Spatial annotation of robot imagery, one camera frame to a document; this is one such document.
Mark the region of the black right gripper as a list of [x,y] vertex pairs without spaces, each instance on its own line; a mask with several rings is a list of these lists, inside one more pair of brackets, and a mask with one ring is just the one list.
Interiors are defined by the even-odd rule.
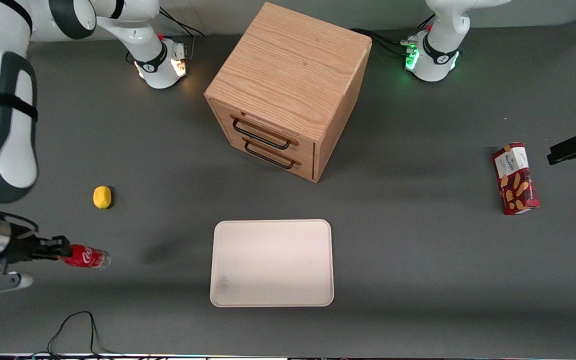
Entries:
[[[42,246],[48,248],[41,256]],[[36,235],[25,238],[12,237],[2,252],[2,259],[7,264],[18,264],[34,260],[57,261],[67,257],[67,251],[71,250],[71,243],[65,235],[56,235],[50,239],[40,239]]]

